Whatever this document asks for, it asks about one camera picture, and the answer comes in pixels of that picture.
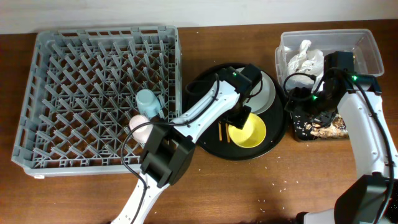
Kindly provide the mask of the yellow bowl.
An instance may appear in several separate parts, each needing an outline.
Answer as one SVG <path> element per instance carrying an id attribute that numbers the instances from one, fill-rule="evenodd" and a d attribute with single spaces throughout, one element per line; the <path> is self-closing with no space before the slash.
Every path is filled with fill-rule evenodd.
<path id="1" fill-rule="evenodd" d="M 242 129 L 229 125 L 230 139 L 242 148 L 254 148 L 265 140 L 267 128 L 265 122 L 256 114 L 251 113 Z"/>

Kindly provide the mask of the food scraps with rice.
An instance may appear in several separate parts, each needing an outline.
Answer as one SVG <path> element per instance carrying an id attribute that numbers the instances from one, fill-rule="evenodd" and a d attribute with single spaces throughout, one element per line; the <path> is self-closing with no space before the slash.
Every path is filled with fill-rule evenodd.
<path id="1" fill-rule="evenodd" d="M 311 123 L 303 116 L 294 115 L 293 127 L 295 138 L 298 141 L 314 140 L 333 140 L 348 139 L 348 130 L 346 129 L 343 118 L 337 114 L 333 121 L 323 128 L 319 124 Z"/>

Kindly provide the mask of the wooden chopstick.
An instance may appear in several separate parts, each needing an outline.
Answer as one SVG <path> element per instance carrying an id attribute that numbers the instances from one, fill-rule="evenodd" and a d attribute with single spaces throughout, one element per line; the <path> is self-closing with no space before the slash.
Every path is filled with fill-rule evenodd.
<path id="1" fill-rule="evenodd" d="M 219 141 L 222 141 L 223 140 L 222 125 L 220 122 L 218 123 L 218 135 L 219 135 Z"/>
<path id="2" fill-rule="evenodd" d="M 225 124 L 225 128 L 226 128 L 226 138 L 227 138 L 227 142 L 230 143 L 231 139 L 229 136 L 229 124 Z"/>

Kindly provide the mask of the white napkin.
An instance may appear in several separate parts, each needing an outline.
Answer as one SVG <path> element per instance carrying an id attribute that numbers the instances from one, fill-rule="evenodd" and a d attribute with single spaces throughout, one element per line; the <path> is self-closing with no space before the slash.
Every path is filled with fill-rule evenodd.
<path id="1" fill-rule="evenodd" d="M 295 87 L 310 88 L 314 92 L 323 76 L 324 55 L 319 49 L 310 50 L 312 42 L 303 40 L 299 47 L 299 53 L 294 55 L 288 62 L 289 75 L 293 73 L 306 73 L 316 77 L 315 82 L 304 75 L 295 75 L 286 83 L 286 89 Z"/>

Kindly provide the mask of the pink plastic cup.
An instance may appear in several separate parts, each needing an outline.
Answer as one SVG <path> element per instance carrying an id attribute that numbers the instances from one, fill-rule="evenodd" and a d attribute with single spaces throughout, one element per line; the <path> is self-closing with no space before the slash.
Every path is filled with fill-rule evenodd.
<path id="1" fill-rule="evenodd" d="M 146 116 L 141 114 L 135 115 L 129 121 L 129 128 L 130 130 L 133 130 L 134 128 L 138 127 L 140 124 L 149 123 L 149 122 L 150 121 Z M 147 142 L 152 129 L 153 129 L 152 124 L 146 124 L 144 126 L 141 126 L 140 128 L 137 128 L 133 132 L 132 137 L 136 142 L 144 144 Z"/>

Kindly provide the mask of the blue plastic cup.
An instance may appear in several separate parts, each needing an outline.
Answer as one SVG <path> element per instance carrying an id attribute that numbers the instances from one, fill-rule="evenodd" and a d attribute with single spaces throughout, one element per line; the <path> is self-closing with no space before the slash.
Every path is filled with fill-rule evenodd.
<path id="1" fill-rule="evenodd" d="M 157 116 L 161 111 L 160 102 L 151 90 L 140 90 L 136 95 L 136 101 L 139 113 L 148 119 Z"/>

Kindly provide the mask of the grey round plate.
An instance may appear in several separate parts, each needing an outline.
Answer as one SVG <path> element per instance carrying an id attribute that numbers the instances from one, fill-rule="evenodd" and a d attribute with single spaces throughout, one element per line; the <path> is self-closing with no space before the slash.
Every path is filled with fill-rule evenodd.
<path id="1" fill-rule="evenodd" d="M 275 85 L 271 77 L 265 72 L 261 72 L 261 74 L 262 83 L 258 83 L 251 92 L 251 94 L 258 93 L 258 95 L 246 99 L 243 104 L 250 107 L 251 113 L 254 114 L 261 114 L 268 110 L 272 106 L 276 95 Z"/>

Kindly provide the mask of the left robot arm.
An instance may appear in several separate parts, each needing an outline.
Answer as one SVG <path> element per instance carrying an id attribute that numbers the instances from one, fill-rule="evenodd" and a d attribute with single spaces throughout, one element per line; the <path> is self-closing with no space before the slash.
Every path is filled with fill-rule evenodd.
<path id="1" fill-rule="evenodd" d="M 171 122 L 152 122 L 152 131 L 141 156 L 140 173 L 133 193 L 114 223 L 143 223 L 160 194 L 184 175 L 196 142 L 215 121 L 242 129 L 251 112 L 244 101 L 261 81 L 261 72 L 222 68 L 215 82 L 194 106 Z"/>

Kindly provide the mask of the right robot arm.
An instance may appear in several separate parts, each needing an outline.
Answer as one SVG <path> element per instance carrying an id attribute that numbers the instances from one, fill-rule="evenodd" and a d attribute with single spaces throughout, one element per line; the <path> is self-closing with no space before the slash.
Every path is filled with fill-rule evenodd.
<path id="1" fill-rule="evenodd" d="M 319 83 L 322 91 L 287 91 L 290 109 L 307 116 L 337 110 L 353 149 L 357 181 L 323 212 L 302 212 L 297 223 L 397 223 L 397 151 L 373 76 L 335 70 Z"/>

